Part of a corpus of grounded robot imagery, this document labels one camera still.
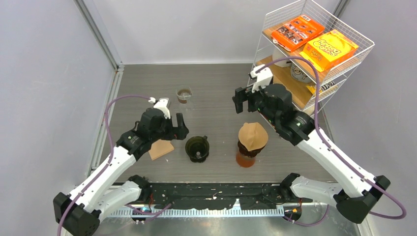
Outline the aluminium frame rail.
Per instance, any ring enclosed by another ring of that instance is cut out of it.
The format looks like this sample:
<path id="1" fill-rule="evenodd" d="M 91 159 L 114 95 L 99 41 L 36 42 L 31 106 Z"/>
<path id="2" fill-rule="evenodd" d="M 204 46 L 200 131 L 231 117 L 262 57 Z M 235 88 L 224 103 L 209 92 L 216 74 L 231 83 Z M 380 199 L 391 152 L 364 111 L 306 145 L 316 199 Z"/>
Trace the aluminium frame rail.
<path id="1" fill-rule="evenodd" d="M 144 184 L 144 188 L 141 191 L 141 194 L 144 193 L 145 188 L 148 187 L 149 185 L 150 183 Z M 109 189 L 105 193 L 106 194 L 112 193 L 118 188 Z M 124 216 L 124 215 L 131 215 L 133 217 L 152 217 L 158 214 L 160 217 L 171 217 L 171 218 L 174 218 L 174 217 L 239 217 L 239 216 L 278 216 L 280 217 L 280 216 L 286 216 L 294 220 L 298 220 L 301 217 L 303 210 L 306 209 L 308 206 L 318 207 L 319 203 L 315 203 L 311 201 L 310 203 L 303 203 L 303 204 L 300 204 L 299 206 L 296 206 L 295 204 L 283 204 L 283 205 L 278 205 L 273 209 L 253 209 L 253 210 L 242 210 L 240 208 L 239 202 L 235 202 L 234 206 L 231 209 L 223 209 L 223 210 L 170 209 L 170 205 L 165 206 L 163 209 L 156 209 L 153 205 L 146 206 L 144 204 L 134 204 L 131 206 L 130 203 L 127 203 L 121 206 L 120 208 L 116 209 L 109 215 L 107 215 L 105 218 Z"/>

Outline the white ceramic mug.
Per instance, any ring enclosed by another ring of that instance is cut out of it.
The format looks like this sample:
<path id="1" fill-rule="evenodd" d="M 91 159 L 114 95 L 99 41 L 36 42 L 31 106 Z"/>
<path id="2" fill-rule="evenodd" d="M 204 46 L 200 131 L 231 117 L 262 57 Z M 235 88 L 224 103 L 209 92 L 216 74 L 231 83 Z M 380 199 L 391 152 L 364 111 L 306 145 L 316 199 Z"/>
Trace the white ceramic mug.
<path id="1" fill-rule="evenodd" d="M 272 60 L 278 60 L 278 59 L 282 59 L 282 58 L 286 58 L 287 56 L 282 53 L 279 49 L 275 48 L 272 54 Z M 285 68 L 285 67 L 291 67 L 292 66 L 292 62 L 289 59 L 286 60 L 281 60 L 275 63 L 276 66 L 279 66 L 281 68 Z"/>

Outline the brown paper coffee filter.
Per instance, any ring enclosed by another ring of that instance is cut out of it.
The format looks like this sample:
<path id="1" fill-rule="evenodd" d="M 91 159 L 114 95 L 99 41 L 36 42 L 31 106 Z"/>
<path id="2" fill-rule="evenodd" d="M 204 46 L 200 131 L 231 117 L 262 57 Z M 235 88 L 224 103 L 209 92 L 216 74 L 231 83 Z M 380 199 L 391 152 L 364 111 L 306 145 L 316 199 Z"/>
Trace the brown paper coffee filter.
<path id="1" fill-rule="evenodd" d="M 258 122 L 246 122 L 238 132 L 238 140 L 248 151 L 254 151 L 266 146 L 268 133 Z"/>

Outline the yellow snack box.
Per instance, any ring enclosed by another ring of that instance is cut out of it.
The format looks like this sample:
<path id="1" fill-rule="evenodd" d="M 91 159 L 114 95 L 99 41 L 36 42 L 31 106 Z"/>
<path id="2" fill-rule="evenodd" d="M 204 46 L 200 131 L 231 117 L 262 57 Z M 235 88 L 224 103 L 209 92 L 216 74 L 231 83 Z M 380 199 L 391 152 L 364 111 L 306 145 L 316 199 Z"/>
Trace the yellow snack box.
<path id="1" fill-rule="evenodd" d="M 358 45 L 336 29 L 308 41 L 300 56 L 324 72 L 354 55 Z"/>

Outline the clear glass beaker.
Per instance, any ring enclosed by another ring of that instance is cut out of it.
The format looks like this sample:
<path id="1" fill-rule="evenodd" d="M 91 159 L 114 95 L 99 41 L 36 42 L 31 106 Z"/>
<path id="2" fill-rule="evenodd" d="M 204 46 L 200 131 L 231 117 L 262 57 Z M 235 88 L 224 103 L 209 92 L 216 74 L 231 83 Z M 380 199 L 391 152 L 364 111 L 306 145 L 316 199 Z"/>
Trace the clear glass beaker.
<path id="1" fill-rule="evenodd" d="M 176 89 L 176 96 L 179 102 L 179 110 L 182 113 L 190 112 L 194 109 L 192 100 L 193 92 L 189 86 L 180 86 Z"/>

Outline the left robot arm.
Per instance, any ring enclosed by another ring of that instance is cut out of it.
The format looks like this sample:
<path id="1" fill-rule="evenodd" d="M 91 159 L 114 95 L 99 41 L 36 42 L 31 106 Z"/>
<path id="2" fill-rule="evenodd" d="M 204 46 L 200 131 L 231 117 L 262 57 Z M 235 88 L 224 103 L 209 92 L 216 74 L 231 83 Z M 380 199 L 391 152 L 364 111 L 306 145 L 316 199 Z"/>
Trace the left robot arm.
<path id="1" fill-rule="evenodd" d="M 148 108 L 132 129 L 116 141 L 111 153 L 99 167 L 70 193 L 59 192 L 53 199 L 56 222 L 73 236 L 91 236 L 100 222 L 121 206 L 137 201 L 146 203 L 151 191 L 142 180 L 127 181 L 117 190 L 106 190 L 135 164 L 152 144 L 159 140 L 184 140 L 189 133 L 182 113 L 176 114 L 177 126 L 171 116 L 158 108 Z"/>

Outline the orange snack box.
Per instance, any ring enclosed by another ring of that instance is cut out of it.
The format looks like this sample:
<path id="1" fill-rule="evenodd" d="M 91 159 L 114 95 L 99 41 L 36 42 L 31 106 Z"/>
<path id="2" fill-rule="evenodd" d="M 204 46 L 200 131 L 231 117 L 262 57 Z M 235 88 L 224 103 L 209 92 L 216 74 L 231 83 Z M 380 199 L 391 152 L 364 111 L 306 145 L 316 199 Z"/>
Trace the orange snack box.
<path id="1" fill-rule="evenodd" d="M 308 41 L 322 34 L 325 27 L 303 14 L 284 23 L 271 33 L 273 43 L 292 53 Z"/>

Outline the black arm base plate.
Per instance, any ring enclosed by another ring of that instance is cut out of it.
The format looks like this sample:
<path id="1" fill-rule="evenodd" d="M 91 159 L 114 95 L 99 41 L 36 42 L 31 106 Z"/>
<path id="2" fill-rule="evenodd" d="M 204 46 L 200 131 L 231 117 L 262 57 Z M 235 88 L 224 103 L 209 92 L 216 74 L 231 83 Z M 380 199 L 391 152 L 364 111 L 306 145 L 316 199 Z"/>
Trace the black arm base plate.
<path id="1" fill-rule="evenodd" d="M 139 199 L 130 205 L 153 205 L 163 209 L 223 210 L 239 202 L 242 210 L 273 209 L 278 205 L 310 203 L 311 199 L 297 198 L 278 183 L 262 182 L 154 182 L 145 188 Z"/>

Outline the amber brown coffee dripper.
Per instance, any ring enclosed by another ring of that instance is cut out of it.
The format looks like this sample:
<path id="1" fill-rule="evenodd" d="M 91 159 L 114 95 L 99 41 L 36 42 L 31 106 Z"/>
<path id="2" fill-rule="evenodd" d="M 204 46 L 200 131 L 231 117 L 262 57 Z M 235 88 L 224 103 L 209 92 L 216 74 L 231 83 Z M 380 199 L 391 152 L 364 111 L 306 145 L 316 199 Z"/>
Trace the amber brown coffee dripper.
<path id="1" fill-rule="evenodd" d="M 238 141 L 238 154 L 249 157 L 249 158 L 256 157 L 264 148 L 265 146 L 259 149 L 249 151 L 240 141 Z"/>

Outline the dark green coffee dripper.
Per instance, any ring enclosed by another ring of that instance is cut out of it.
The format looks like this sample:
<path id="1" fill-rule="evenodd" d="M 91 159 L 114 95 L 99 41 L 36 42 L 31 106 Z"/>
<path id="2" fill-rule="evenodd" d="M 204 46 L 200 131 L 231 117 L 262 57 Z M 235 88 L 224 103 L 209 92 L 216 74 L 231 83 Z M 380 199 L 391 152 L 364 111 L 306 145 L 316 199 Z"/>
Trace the dark green coffee dripper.
<path id="1" fill-rule="evenodd" d="M 194 136 L 187 140 L 185 151 L 193 163 L 203 163 L 209 155 L 209 142 L 207 136 Z"/>

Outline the orange glass carafe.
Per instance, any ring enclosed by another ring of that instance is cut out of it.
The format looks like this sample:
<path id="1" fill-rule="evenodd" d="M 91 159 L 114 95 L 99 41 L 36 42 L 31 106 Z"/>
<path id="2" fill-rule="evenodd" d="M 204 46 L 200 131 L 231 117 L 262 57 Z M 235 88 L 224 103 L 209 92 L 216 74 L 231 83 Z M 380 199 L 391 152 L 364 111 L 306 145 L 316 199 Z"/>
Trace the orange glass carafe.
<path id="1" fill-rule="evenodd" d="M 255 164 L 256 157 L 245 156 L 242 153 L 237 152 L 236 162 L 239 166 L 243 168 L 249 168 Z"/>

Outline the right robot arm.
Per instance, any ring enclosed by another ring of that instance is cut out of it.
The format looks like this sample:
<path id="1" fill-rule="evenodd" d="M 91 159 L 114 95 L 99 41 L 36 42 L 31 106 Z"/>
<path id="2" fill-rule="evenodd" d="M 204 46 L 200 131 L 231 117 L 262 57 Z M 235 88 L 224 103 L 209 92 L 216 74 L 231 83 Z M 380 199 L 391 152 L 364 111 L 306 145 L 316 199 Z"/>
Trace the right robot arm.
<path id="1" fill-rule="evenodd" d="M 335 180 L 326 183 L 289 174 L 281 183 L 281 197 L 293 202 L 308 198 L 335 207 L 353 223 L 360 224 L 387 190 L 390 180 L 384 175 L 374 176 L 350 159 L 315 127 L 315 120 L 295 109 L 292 95 L 281 84 L 265 88 L 237 88 L 232 100 L 236 112 L 248 103 L 249 112 L 259 112 L 284 140 L 313 157 Z"/>

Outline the yellow black snack packet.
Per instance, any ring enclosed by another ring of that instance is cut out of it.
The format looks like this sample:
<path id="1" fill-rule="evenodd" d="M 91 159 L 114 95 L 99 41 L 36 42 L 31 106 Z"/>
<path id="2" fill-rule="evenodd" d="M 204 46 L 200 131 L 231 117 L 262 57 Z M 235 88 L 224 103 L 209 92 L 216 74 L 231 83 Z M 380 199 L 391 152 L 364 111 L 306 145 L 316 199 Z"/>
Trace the yellow black snack packet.
<path id="1" fill-rule="evenodd" d="M 319 93 L 323 93 L 324 91 L 329 90 L 334 85 L 336 85 L 336 83 L 334 81 L 328 82 L 326 84 L 322 84 L 320 86 Z M 316 86 L 307 85 L 305 87 L 315 96 L 315 94 L 316 94 Z"/>

